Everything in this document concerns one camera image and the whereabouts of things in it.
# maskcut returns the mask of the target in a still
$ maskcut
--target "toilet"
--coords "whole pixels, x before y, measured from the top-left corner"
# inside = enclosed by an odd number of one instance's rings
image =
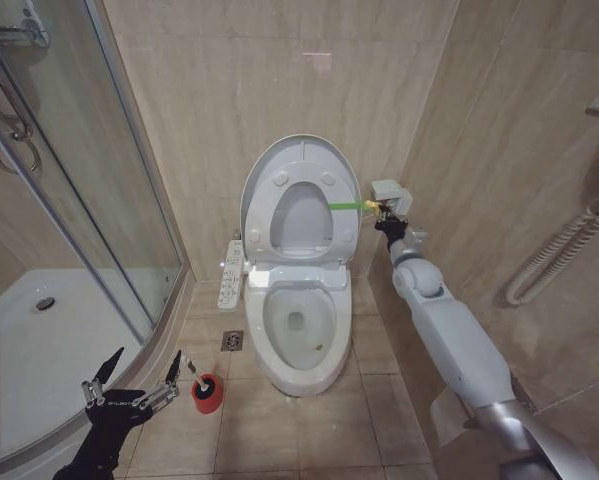
[[[313,135],[283,138],[259,158],[241,197],[248,332],[259,367],[283,393],[316,395],[350,348],[348,264],[361,200],[344,155]]]

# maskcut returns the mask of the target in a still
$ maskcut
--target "red toilet brush holder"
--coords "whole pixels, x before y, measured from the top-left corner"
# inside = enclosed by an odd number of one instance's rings
[[[201,375],[201,380],[203,380],[208,388],[202,390],[199,382],[194,382],[191,393],[197,410],[207,415],[217,410],[221,405],[221,401],[223,400],[223,385],[219,377],[210,373]]]

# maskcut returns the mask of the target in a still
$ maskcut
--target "shower hose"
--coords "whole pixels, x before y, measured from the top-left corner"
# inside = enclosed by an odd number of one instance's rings
[[[532,301],[579,255],[592,237],[599,232],[599,208],[595,208],[598,203],[599,198],[588,205],[583,214],[568,223],[523,266],[506,289],[506,301],[509,304],[519,306]],[[534,280],[520,294],[522,285],[533,276],[535,276]]]

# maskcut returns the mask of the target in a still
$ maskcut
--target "tile floor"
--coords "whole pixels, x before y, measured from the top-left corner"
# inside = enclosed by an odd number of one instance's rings
[[[115,472],[136,480],[432,480],[408,392],[365,279],[353,283],[352,348],[342,375],[316,397],[289,398],[256,366],[247,335],[221,352],[226,330],[246,329],[243,303],[216,308],[217,283],[196,285],[179,347],[225,379],[222,407],[201,415],[182,394],[129,436]]]

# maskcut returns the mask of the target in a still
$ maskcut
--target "shower enclosure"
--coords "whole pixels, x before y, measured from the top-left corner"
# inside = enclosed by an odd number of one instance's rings
[[[131,370],[178,293],[151,155],[102,3],[0,0],[0,462],[120,346]]]

